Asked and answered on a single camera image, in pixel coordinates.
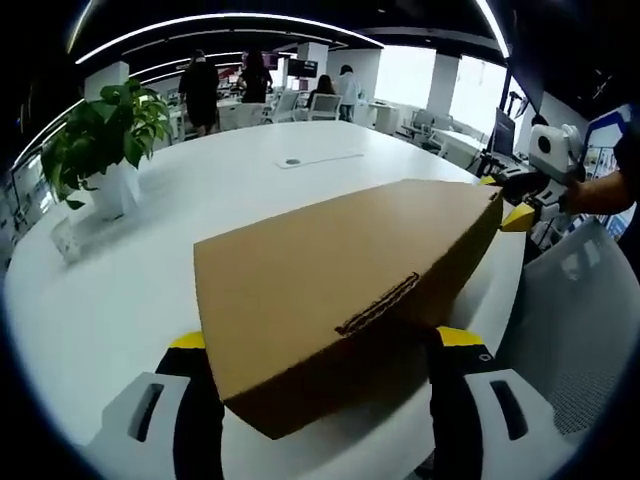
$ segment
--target ceiling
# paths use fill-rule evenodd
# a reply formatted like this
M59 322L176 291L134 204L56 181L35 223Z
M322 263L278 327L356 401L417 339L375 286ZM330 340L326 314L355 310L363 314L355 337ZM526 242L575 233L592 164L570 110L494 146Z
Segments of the ceiling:
M601 18L602 12L584 7L588 0L489 1L507 42L527 47L547 91L588 118L629 101L624 80L627 77L619 67L624 56L612 54L618 52L615 45L601 41L602 36L613 38L609 31L615 31L614 20L620 15L609 15L609 23L592 30L589 25L593 25L594 18ZM613 10L625 1L632 0L606 3ZM43 2L37 6L37 16L32 15L36 7L31 3L22 2L15 10L13 31L21 34L18 41L5 41L11 45L7 61L18 68L9 79L12 94L4 108L7 120L3 133L9 134L3 135L7 139L3 159L15 158L51 118L77 100L87 75L117 60L129 63L133 73L186 58L195 48L208 54L251 48L270 51L309 40L331 47L377 48L362 38L318 25L283 19L208 18L143 32L76 64L87 53L119 36L186 16L225 12L286 15L362 32L385 44L427 46L447 54L503 62L474 0L92 0L73 48L67 53L70 33L86 5L87 0ZM239 61L239 56L216 57L216 63L234 61ZM172 69L175 65L140 78ZM594 99L611 75L613 78ZM16 124L21 105L27 106L29 114L23 133Z

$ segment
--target woman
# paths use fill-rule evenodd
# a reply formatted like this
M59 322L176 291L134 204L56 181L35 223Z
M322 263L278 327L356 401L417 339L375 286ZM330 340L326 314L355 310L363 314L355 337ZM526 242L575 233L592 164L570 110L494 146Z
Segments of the woman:
M316 93L324 93L326 95L335 95L336 91L333 89L333 82L331 81L331 77L329 75L321 75L318 79L318 88L313 90L309 95L309 100L307 100L307 108L311 109L311 105L313 105L313 97L316 96Z
M353 68L343 65L340 69L340 78L336 82L336 92L342 97L340 105L340 120L353 123L353 112L358 103L360 85L353 74Z
M216 124L218 110L218 70L207 63L202 50L196 50L180 78L180 100L187 105L189 120L198 137L209 135Z
M240 74L238 85L245 89L242 103L266 103L267 88L273 80L269 70L264 66L262 53L251 50L247 55L247 68Z

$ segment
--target round white table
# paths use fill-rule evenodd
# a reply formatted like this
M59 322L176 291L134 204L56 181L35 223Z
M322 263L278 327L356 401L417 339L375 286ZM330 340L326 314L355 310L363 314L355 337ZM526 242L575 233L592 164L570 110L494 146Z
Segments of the round white table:
M302 160L284 168L287 158ZM193 244L261 219L404 178L475 182L445 160L344 122L246 128L181 143L143 161L139 211L99 224L87 205L52 208L17 245L6 277L9 328L25 373L69 441L87 444L102 409L141 372L155 371L175 338L199 330ZM70 215L87 242L66 266L49 238ZM460 293L452 326L495 353L515 299L523 234L498 233ZM278 441L232 412L224 420L227 480L389 480L434 447L428 382Z

